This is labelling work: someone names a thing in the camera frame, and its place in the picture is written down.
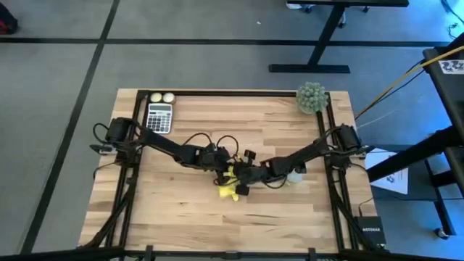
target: black cable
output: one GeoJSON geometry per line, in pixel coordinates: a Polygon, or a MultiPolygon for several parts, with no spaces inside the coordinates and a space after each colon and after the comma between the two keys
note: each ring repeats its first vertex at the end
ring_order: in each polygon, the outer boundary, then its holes
{"type": "Polygon", "coordinates": [[[210,136],[208,134],[206,134],[206,133],[195,133],[194,135],[190,136],[190,138],[188,138],[182,145],[187,144],[191,139],[195,138],[198,135],[206,136],[208,138],[208,141],[210,141],[210,144],[212,143],[211,138],[210,138],[210,136]]]}
{"type": "Polygon", "coordinates": [[[448,25],[448,28],[447,28],[447,32],[448,32],[448,35],[451,39],[456,39],[456,36],[454,36],[452,33],[451,33],[451,29],[454,29],[457,27],[457,23],[455,22],[454,24],[452,25],[448,25]]]}
{"type": "MultiPolygon", "coordinates": [[[[415,65],[413,65],[406,73],[408,73],[409,71],[411,71],[414,67],[416,67],[417,65],[419,65],[423,60],[417,62],[415,65]]],[[[405,86],[407,86],[408,84],[410,84],[413,80],[415,80],[421,73],[423,73],[424,70],[422,70],[420,73],[418,73],[417,75],[415,75],[414,77],[412,77],[411,79],[409,79],[408,82],[406,82],[405,84],[403,84],[402,86],[398,87],[396,90],[390,92],[390,93],[386,93],[384,94],[378,101],[372,103],[363,113],[359,114],[358,116],[355,117],[355,120],[357,120],[359,117],[361,117],[361,115],[365,114],[367,111],[369,111],[370,109],[372,109],[374,106],[376,106],[377,104],[379,104],[380,102],[382,102],[384,99],[390,97],[392,94],[394,94],[395,92],[397,92],[398,90],[404,88],[405,86]]]]}
{"type": "Polygon", "coordinates": [[[217,140],[217,142],[216,142],[216,147],[219,148],[219,143],[220,143],[220,141],[223,140],[223,138],[232,138],[233,141],[235,141],[236,149],[235,149],[235,153],[232,155],[232,157],[238,156],[238,153],[239,153],[239,142],[238,142],[237,139],[234,138],[233,136],[224,135],[224,136],[220,137],[220,138],[217,140]]]}
{"type": "Polygon", "coordinates": [[[229,182],[229,183],[220,185],[220,184],[219,184],[219,179],[218,179],[218,178],[215,178],[214,180],[212,180],[212,182],[213,182],[216,186],[229,186],[229,185],[232,185],[232,184],[237,183],[237,182],[239,182],[239,181],[240,181],[240,180],[239,180],[238,178],[236,178],[236,180],[234,180],[234,181],[231,181],[231,182],[229,182]]]}
{"type": "Polygon", "coordinates": [[[462,24],[464,24],[464,20],[455,13],[455,11],[450,7],[450,4],[448,4],[448,0],[442,0],[442,6],[444,8],[444,11],[446,13],[452,13],[454,16],[456,16],[459,21],[461,21],[462,24]]]}
{"type": "MultiPolygon", "coordinates": [[[[361,211],[361,205],[363,205],[364,203],[368,203],[369,201],[371,201],[372,199],[376,199],[376,200],[384,200],[384,199],[391,199],[391,198],[394,198],[398,201],[404,201],[404,202],[408,202],[408,201],[418,201],[418,202],[437,202],[439,201],[438,199],[401,199],[397,196],[393,196],[393,195],[389,195],[387,197],[379,197],[379,198],[374,198],[374,197],[371,197],[370,199],[362,202],[361,204],[359,204],[357,206],[357,209],[359,210],[360,212],[360,217],[363,216],[363,212],[361,211]]],[[[450,199],[442,199],[443,201],[452,201],[452,200],[464,200],[464,198],[450,198],[450,199]]]]}
{"type": "Polygon", "coordinates": [[[371,197],[370,199],[364,201],[364,202],[361,202],[358,206],[357,206],[357,210],[359,210],[360,212],[360,217],[363,216],[363,212],[361,211],[361,206],[364,204],[364,203],[368,203],[369,201],[371,201],[372,199],[374,199],[374,197],[371,197]]]}
{"type": "Polygon", "coordinates": [[[94,179],[95,179],[95,176],[96,176],[96,172],[97,172],[97,171],[101,170],[101,169],[104,168],[104,167],[113,165],[113,164],[116,164],[116,162],[111,162],[111,163],[108,163],[108,164],[105,164],[105,165],[102,165],[102,166],[97,167],[97,168],[94,170],[94,179]]]}
{"type": "Polygon", "coordinates": [[[106,141],[102,140],[102,139],[96,134],[96,127],[98,127],[98,126],[101,126],[101,127],[105,128],[105,129],[107,129],[107,131],[108,131],[108,127],[107,127],[105,124],[103,124],[103,123],[96,123],[96,124],[93,126],[93,128],[92,128],[92,133],[94,134],[95,139],[96,139],[97,141],[99,141],[101,144],[108,144],[106,141]]]}
{"type": "Polygon", "coordinates": [[[389,93],[388,95],[386,95],[384,98],[382,99],[379,99],[376,104],[382,102],[384,99],[387,99],[388,97],[390,97],[392,94],[396,93],[397,91],[401,90],[402,88],[404,88],[406,85],[408,85],[409,83],[411,83],[414,79],[416,79],[419,75],[421,75],[423,72],[425,72],[425,70],[421,70],[420,73],[418,73],[417,75],[415,75],[414,77],[412,77],[408,82],[406,82],[405,84],[401,85],[400,87],[398,87],[396,90],[392,91],[391,93],[389,93]]]}
{"type": "Polygon", "coordinates": [[[283,185],[285,185],[285,182],[287,182],[287,175],[285,175],[283,177],[282,184],[280,184],[279,186],[271,186],[271,185],[269,185],[269,183],[271,183],[271,182],[274,182],[274,181],[264,181],[264,180],[262,181],[262,183],[265,184],[269,189],[280,189],[281,187],[283,187],[283,185]]]}
{"type": "Polygon", "coordinates": [[[362,165],[359,165],[359,164],[357,164],[357,163],[350,163],[350,166],[357,166],[357,167],[362,168],[365,172],[368,171],[368,170],[365,169],[365,167],[363,167],[362,165]]]}
{"type": "Polygon", "coordinates": [[[338,151],[338,150],[329,150],[328,152],[324,152],[323,154],[324,155],[327,155],[327,154],[348,155],[348,154],[356,152],[357,150],[358,149],[351,149],[351,150],[345,151],[345,152],[338,151]]]}

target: green spiky ball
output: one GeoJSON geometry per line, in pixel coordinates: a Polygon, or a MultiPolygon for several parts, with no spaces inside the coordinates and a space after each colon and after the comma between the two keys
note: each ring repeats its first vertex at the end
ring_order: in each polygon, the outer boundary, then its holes
{"type": "Polygon", "coordinates": [[[325,92],[325,87],[319,83],[306,82],[297,91],[298,108],[309,115],[322,112],[327,106],[328,96],[325,92]]]}

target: wire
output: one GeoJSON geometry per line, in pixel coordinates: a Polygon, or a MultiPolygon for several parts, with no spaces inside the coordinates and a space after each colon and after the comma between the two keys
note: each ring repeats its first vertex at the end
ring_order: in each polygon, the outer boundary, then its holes
{"type": "Polygon", "coordinates": [[[454,24],[452,25],[448,25],[448,28],[447,28],[447,32],[448,32],[448,35],[451,39],[456,39],[456,36],[454,36],[452,33],[451,33],[451,29],[455,29],[457,27],[457,23],[455,22],[454,24]]]}
{"type": "Polygon", "coordinates": [[[363,115],[364,113],[366,113],[369,109],[372,109],[372,107],[376,106],[377,104],[381,103],[383,100],[387,99],[388,97],[390,97],[392,94],[396,93],[397,91],[399,91],[400,89],[404,88],[405,86],[407,86],[408,84],[410,84],[414,79],[416,79],[420,74],[422,74],[425,70],[422,70],[420,73],[418,73],[417,75],[415,75],[414,77],[412,77],[408,82],[406,82],[405,84],[403,84],[402,86],[398,87],[396,90],[392,91],[391,93],[385,95],[382,99],[379,99],[376,103],[372,104],[365,112],[363,112],[362,114],[358,115],[358,117],[360,117],[361,115],[363,115]]]}
{"type": "Polygon", "coordinates": [[[190,136],[190,138],[188,138],[182,145],[187,144],[191,139],[193,139],[193,138],[195,138],[196,136],[199,136],[199,135],[206,136],[208,138],[208,141],[210,141],[210,144],[212,143],[211,138],[210,138],[210,136],[208,134],[206,134],[206,133],[195,133],[194,135],[190,136]]]}
{"type": "Polygon", "coordinates": [[[287,175],[285,175],[285,176],[283,177],[282,184],[280,184],[279,186],[271,186],[271,185],[269,185],[269,183],[274,182],[274,181],[264,181],[264,180],[263,180],[263,181],[261,181],[261,182],[262,182],[263,184],[265,184],[269,189],[280,189],[281,187],[283,187],[283,185],[285,185],[285,182],[287,182],[287,175]]]}
{"type": "MultiPolygon", "coordinates": [[[[421,61],[419,61],[419,62],[416,62],[413,66],[411,66],[411,68],[409,68],[409,70],[407,70],[407,72],[411,71],[415,66],[419,65],[419,64],[420,64],[421,62],[423,62],[423,61],[424,61],[424,60],[421,60],[421,61]]],[[[405,83],[405,84],[403,84],[402,86],[400,86],[398,89],[405,87],[407,84],[409,84],[410,82],[412,82],[416,77],[417,77],[417,75],[414,76],[414,78],[411,79],[411,80],[409,80],[407,83],[405,83]]],[[[389,96],[389,95],[391,95],[391,94],[386,95],[386,93],[385,93],[384,95],[382,95],[382,97],[381,97],[378,101],[372,103],[371,105],[369,105],[368,107],[365,108],[365,111],[364,111],[364,112],[362,112],[362,113],[360,113],[359,115],[357,115],[356,118],[355,118],[355,120],[357,120],[361,115],[365,114],[369,109],[371,109],[372,107],[376,106],[376,105],[377,105],[378,103],[380,103],[383,99],[386,99],[387,96],[389,96]]]]}
{"type": "Polygon", "coordinates": [[[418,73],[417,75],[415,75],[414,77],[412,77],[408,82],[406,82],[405,84],[403,84],[402,86],[398,87],[398,89],[392,91],[391,93],[389,93],[388,95],[386,95],[384,98],[380,99],[379,101],[376,102],[376,104],[382,102],[384,99],[387,99],[388,97],[390,97],[392,94],[396,93],[397,91],[401,90],[402,88],[404,88],[405,86],[407,86],[409,83],[411,83],[414,79],[416,79],[417,77],[419,77],[419,75],[421,75],[423,72],[425,72],[425,70],[421,70],[420,73],[418,73]]]}
{"type": "Polygon", "coordinates": [[[103,124],[103,123],[96,123],[96,124],[93,126],[93,128],[92,128],[92,133],[94,134],[95,139],[96,139],[97,141],[99,141],[101,144],[108,144],[106,141],[102,140],[102,139],[96,134],[96,127],[98,127],[98,126],[101,126],[101,127],[105,128],[105,129],[107,129],[107,131],[108,131],[108,127],[107,127],[105,124],[103,124]]]}
{"type": "Polygon", "coordinates": [[[213,182],[216,186],[229,186],[229,185],[232,185],[232,184],[237,183],[237,182],[239,182],[239,181],[240,181],[240,180],[237,178],[237,179],[234,180],[234,181],[231,181],[231,182],[229,182],[229,183],[220,185],[220,184],[219,184],[219,179],[218,179],[218,178],[215,178],[214,180],[212,180],[212,182],[213,182]]]}
{"type": "Polygon", "coordinates": [[[362,109],[360,112],[357,113],[355,119],[357,119],[359,116],[361,116],[362,114],[364,114],[368,109],[370,109],[376,102],[378,102],[380,99],[382,99],[387,93],[389,93],[393,87],[395,87],[396,85],[398,85],[398,83],[400,83],[401,81],[403,81],[405,78],[407,78],[409,75],[411,75],[413,72],[421,69],[421,68],[424,68],[425,66],[431,64],[431,63],[434,63],[436,61],[439,61],[445,57],[448,57],[449,55],[452,55],[452,54],[455,54],[459,51],[462,51],[464,50],[464,46],[460,46],[460,47],[457,47],[456,49],[453,49],[447,53],[444,53],[444,54],[441,54],[427,62],[424,62],[420,65],[417,65],[417,66],[414,66],[413,69],[411,70],[408,70],[402,77],[400,77],[399,79],[397,79],[396,81],[394,81],[389,87],[387,87],[382,93],[380,93],[368,106],[366,106],[364,109],[362,109]]]}
{"type": "Polygon", "coordinates": [[[239,142],[238,142],[237,139],[234,138],[233,136],[224,135],[224,136],[220,137],[220,138],[217,140],[217,142],[216,142],[216,147],[219,148],[219,143],[220,143],[220,141],[223,140],[223,138],[232,138],[233,141],[235,141],[236,149],[235,149],[235,153],[232,155],[232,157],[237,156],[238,153],[239,153],[239,142]]]}
{"type": "Polygon", "coordinates": [[[464,24],[464,20],[455,13],[455,11],[450,7],[450,4],[448,4],[448,0],[442,0],[442,6],[444,8],[444,11],[447,13],[452,13],[454,16],[456,16],[459,21],[461,21],[462,24],[464,24]]]}
{"type": "Polygon", "coordinates": [[[108,167],[108,166],[110,166],[110,165],[113,165],[113,164],[116,164],[116,162],[111,162],[111,163],[108,163],[108,164],[105,164],[105,165],[102,165],[102,166],[97,167],[97,168],[94,170],[94,179],[95,179],[95,176],[96,176],[96,172],[97,172],[97,171],[101,170],[101,169],[104,168],[104,167],[108,167]]]}
{"type": "Polygon", "coordinates": [[[360,212],[360,217],[363,216],[363,212],[361,211],[361,206],[362,206],[363,204],[365,204],[365,203],[368,203],[368,202],[371,201],[372,199],[374,199],[374,197],[371,197],[370,199],[368,199],[368,200],[366,200],[366,201],[364,201],[364,202],[361,202],[361,204],[359,204],[359,205],[357,206],[357,210],[359,210],[359,212],[360,212]]]}
{"type": "Polygon", "coordinates": [[[368,171],[368,170],[366,170],[366,169],[365,169],[365,167],[363,167],[362,165],[359,165],[359,164],[357,164],[357,163],[351,163],[350,165],[351,165],[351,166],[357,166],[357,167],[360,167],[360,168],[362,168],[362,169],[363,169],[365,172],[367,172],[367,171],[368,171]]]}
{"type": "MultiPolygon", "coordinates": [[[[408,202],[408,201],[418,201],[418,202],[437,202],[439,201],[440,199],[400,199],[399,197],[397,196],[393,196],[393,195],[389,195],[388,197],[379,197],[379,198],[374,198],[374,197],[371,197],[370,199],[362,202],[361,204],[359,204],[357,206],[357,209],[359,210],[360,212],[360,217],[363,216],[363,212],[361,211],[361,206],[365,203],[368,203],[369,201],[371,201],[372,199],[376,199],[376,200],[384,200],[384,199],[391,199],[391,198],[394,198],[398,201],[404,201],[404,202],[408,202]]],[[[441,199],[442,201],[452,201],[452,200],[464,200],[464,198],[450,198],[450,199],[441,199]]]]}

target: black metal frame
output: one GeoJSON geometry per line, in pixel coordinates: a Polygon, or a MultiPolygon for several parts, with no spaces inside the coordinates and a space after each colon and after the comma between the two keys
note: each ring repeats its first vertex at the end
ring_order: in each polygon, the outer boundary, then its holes
{"type": "MultiPolygon", "coordinates": [[[[136,95],[136,103],[134,105],[132,118],[137,120],[142,101],[150,95],[153,90],[140,90],[136,95]]],[[[174,91],[176,95],[187,95],[187,96],[285,96],[295,97],[295,92],[282,92],[282,91],[174,91]]],[[[329,103],[326,107],[329,128],[335,127],[334,111],[332,108],[330,93],[329,103]]],[[[144,113],[144,123],[146,122],[147,114],[144,113]]],[[[318,127],[320,135],[324,135],[324,119],[323,114],[318,112],[316,114],[318,120],[318,127]]],[[[130,138],[134,137],[135,128],[130,130],[130,138]]],[[[333,143],[338,144],[335,136],[332,136],[333,143]]],[[[308,253],[278,253],[278,252],[185,252],[185,251],[157,251],[154,250],[153,246],[149,245],[145,251],[127,251],[124,250],[125,243],[128,236],[128,229],[130,226],[131,213],[133,200],[136,193],[136,185],[138,179],[139,164],[133,168],[132,176],[128,178],[126,167],[121,167],[119,181],[117,183],[117,190],[115,192],[115,201],[112,207],[112,216],[109,217],[104,227],[98,233],[107,233],[107,240],[105,247],[99,247],[99,241],[96,244],[87,244],[84,247],[79,247],[74,250],[65,250],[58,252],[45,252],[45,253],[33,253],[33,254],[19,254],[6,257],[0,257],[0,261],[13,261],[13,260],[102,260],[109,258],[119,257],[120,260],[124,260],[124,257],[141,257],[145,260],[154,260],[155,257],[220,257],[225,260],[237,260],[241,258],[289,258],[289,259],[306,259],[308,261],[316,261],[318,259],[325,260],[407,260],[407,258],[418,258],[415,256],[389,254],[379,250],[373,242],[367,238],[360,227],[357,225],[349,204],[349,194],[347,190],[345,172],[343,170],[337,170],[339,172],[341,198],[336,190],[334,183],[334,168],[328,157],[324,157],[324,165],[326,167],[326,177],[328,182],[329,196],[332,206],[333,223],[335,226],[335,236],[339,253],[333,254],[317,254],[315,249],[309,248],[308,253]],[[127,191],[124,192],[125,183],[129,184],[127,191]],[[123,218],[123,224],[121,228],[120,240],[117,246],[113,246],[113,236],[116,226],[116,219],[125,207],[125,214],[123,218]],[[350,242],[353,249],[347,249],[344,246],[343,232],[341,229],[341,221],[339,217],[339,211],[346,218],[349,225],[350,242]],[[360,242],[364,246],[364,250],[358,249],[358,243],[360,242]]],[[[427,260],[427,258],[419,257],[417,260],[427,260]]]]}
{"type": "MultiPolygon", "coordinates": [[[[150,93],[155,92],[153,90],[139,90],[137,92],[136,96],[136,104],[134,105],[134,111],[132,118],[134,120],[137,120],[138,114],[140,112],[140,107],[142,100],[149,96],[150,93]]],[[[295,93],[294,92],[282,92],[282,91],[173,91],[175,95],[180,95],[180,96],[286,96],[286,97],[294,97],[295,93]]],[[[327,105],[327,114],[328,114],[328,121],[329,121],[329,126],[330,128],[335,127],[335,120],[334,120],[334,111],[332,108],[332,103],[331,103],[331,97],[330,93],[328,92],[327,95],[329,96],[329,103],[327,105]]],[[[148,108],[148,103],[145,105],[145,112],[147,111],[148,108]]],[[[324,122],[323,122],[323,116],[322,113],[317,113],[316,117],[318,119],[318,127],[319,127],[319,132],[320,135],[323,135],[325,133],[324,129],[324,122]]],[[[146,121],[146,113],[144,113],[144,119],[142,122],[142,125],[145,124],[146,121]]],[[[335,136],[332,136],[333,142],[335,144],[338,144],[338,141],[335,139],[335,136]]],[[[325,158],[325,166],[326,166],[326,175],[327,175],[327,181],[328,181],[328,188],[329,188],[329,194],[331,197],[331,206],[332,206],[332,215],[333,215],[333,222],[335,225],[335,233],[336,233],[336,241],[337,241],[337,247],[339,250],[345,249],[344,246],[344,240],[343,240],[343,233],[341,230],[341,221],[339,217],[339,210],[340,212],[344,215],[344,217],[347,219],[347,222],[349,224],[349,238],[350,242],[352,245],[353,249],[358,249],[358,242],[357,240],[360,240],[360,243],[362,243],[365,248],[374,250],[376,249],[375,246],[373,245],[372,241],[369,238],[366,238],[363,234],[363,232],[360,230],[359,226],[357,226],[355,219],[353,218],[352,211],[351,211],[351,205],[349,203],[349,194],[347,190],[347,184],[346,184],[346,179],[345,179],[345,172],[343,170],[337,170],[339,172],[339,179],[340,179],[340,184],[341,184],[341,194],[343,199],[338,195],[338,192],[336,190],[335,184],[334,184],[334,176],[333,176],[333,168],[330,163],[330,161],[325,158]]],[[[118,181],[118,186],[117,186],[117,191],[116,191],[116,196],[115,198],[121,197],[123,193],[124,186],[121,184],[124,184],[124,179],[125,179],[125,172],[127,170],[121,170],[120,174],[120,179],[118,181]]],[[[133,169],[133,175],[132,175],[132,181],[134,182],[134,186],[136,186],[136,181],[138,177],[138,166],[133,169]]],[[[117,205],[120,203],[120,201],[115,201],[113,203],[113,209],[117,209],[117,205]]],[[[130,219],[131,219],[131,210],[133,206],[133,195],[130,197],[130,201],[128,203],[128,206],[126,207],[126,211],[124,214],[124,220],[123,220],[123,226],[121,229],[121,235],[120,235],[120,242],[118,244],[119,247],[124,247],[125,246],[125,241],[127,239],[128,235],[128,229],[130,225],[130,219]]],[[[113,233],[108,235],[107,241],[108,243],[105,244],[106,247],[110,247],[112,243],[112,237],[114,236],[113,233]]],[[[163,252],[165,254],[179,254],[178,252],[163,252]]],[[[200,254],[201,256],[204,256],[204,252],[189,252],[191,253],[197,253],[200,254]]],[[[238,256],[243,255],[244,253],[240,252],[234,252],[238,256]]],[[[222,252],[208,252],[209,257],[217,257],[224,255],[222,252]]],[[[269,254],[263,254],[263,253],[246,253],[246,255],[254,255],[256,257],[274,257],[276,253],[269,253],[269,254]]],[[[284,254],[278,254],[280,256],[283,255],[288,255],[288,256],[295,256],[295,257],[304,257],[304,254],[300,253],[284,253],[284,254]]]]}

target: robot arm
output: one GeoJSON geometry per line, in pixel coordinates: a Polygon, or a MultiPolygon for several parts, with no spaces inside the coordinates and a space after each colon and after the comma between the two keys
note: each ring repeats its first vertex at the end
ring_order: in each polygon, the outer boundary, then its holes
{"type": "Polygon", "coordinates": [[[341,125],[331,129],[324,136],[317,138],[310,145],[290,154],[286,157],[273,157],[254,165],[255,153],[245,151],[248,161],[230,161],[232,157],[224,147],[216,147],[214,143],[206,147],[190,144],[177,144],[160,134],[145,128],[130,118],[118,117],[112,120],[105,136],[106,144],[116,148],[117,158],[121,161],[130,161],[137,154],[137,150],[143,146],[170,155],[177,163],[184,167],[200,170],[212,170],[217,173],[218,186],[230,184],[231,177],[224,176],[230,169],[238,187],[237,194],[247,195],[248,185],[263,182],[269,183],[285,178],[295,169],[304,169],[305,163],[316,157],[330,157],[336,167],[347,167],[350,163],[349,156],[361,152],[360,141],[353,127],[341,125]],[[128,140],[131,128],[139,129],[138,138],[134,141],[128,140]],[[334,133],[341,144],[340,148],[330,149],[327,137],[334,133]]]}
{"type": "Polygon", "coordinates": [[[184,167],[201,170],[227,170],[229,156],[224,148],[217,149],[213,143],[206,147],[190,144],[177,144],[152,130],[143,127],[130,118],[118,117],[111,121],[105,141],[123,153],[123,158],[130,159],[136,150],[143,146],[150,146],[160,152],[170,155],[177,163],[184,167]],[[127,136],[131,128],[140,130],[138,139],[128,141],[127,136]]]}

